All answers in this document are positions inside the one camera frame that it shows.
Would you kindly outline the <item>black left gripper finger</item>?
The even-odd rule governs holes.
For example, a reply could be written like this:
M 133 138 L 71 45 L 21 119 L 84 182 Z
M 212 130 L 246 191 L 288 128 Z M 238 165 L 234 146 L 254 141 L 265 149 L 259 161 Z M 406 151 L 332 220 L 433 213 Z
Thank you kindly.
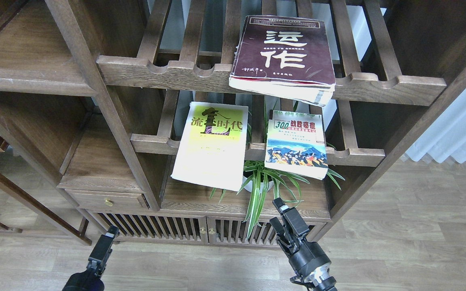
M 88 258 L 87 269 L 92 270 L 94 275 L 100 278 L 105 271 L 107 260 L 112 252 L 114 239 L 119 235 L 119 228 L 110 226 L 105 234 L 98 239 L 95 247 Z

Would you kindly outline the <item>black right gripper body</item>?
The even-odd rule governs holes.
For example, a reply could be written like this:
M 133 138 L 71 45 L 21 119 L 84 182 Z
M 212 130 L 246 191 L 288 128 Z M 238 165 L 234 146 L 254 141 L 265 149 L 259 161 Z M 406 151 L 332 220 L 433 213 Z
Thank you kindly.
M 329 274 L 331 261 L 317 242 L 300 241 L 294 248 L 286 249 L 288 261 L 296 276 L 294 284 L 313 291 L 336 291 L 336 280 Z

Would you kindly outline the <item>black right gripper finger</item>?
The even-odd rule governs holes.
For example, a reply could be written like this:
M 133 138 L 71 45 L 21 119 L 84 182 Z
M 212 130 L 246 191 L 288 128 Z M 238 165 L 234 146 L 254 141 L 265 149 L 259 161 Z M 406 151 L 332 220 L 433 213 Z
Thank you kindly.
M 282 217 L 281 224 L 277 217 L 270 219 L 270 224 L 277 233 L 277 243 L 285 253 L 296 253 L 305 243 L 309 227 L 296 208 L 288 207 L 283 199 L 276 198 L 273 205 Z

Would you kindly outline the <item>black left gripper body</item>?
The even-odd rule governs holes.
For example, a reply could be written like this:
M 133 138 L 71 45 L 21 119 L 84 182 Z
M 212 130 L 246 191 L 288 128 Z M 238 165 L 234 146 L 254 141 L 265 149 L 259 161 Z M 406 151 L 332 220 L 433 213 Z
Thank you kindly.
M 63 291 L 103 291 L 104 283 L 94 271 L 86 270 L 84 272 L 74 273 L 67 280 Z

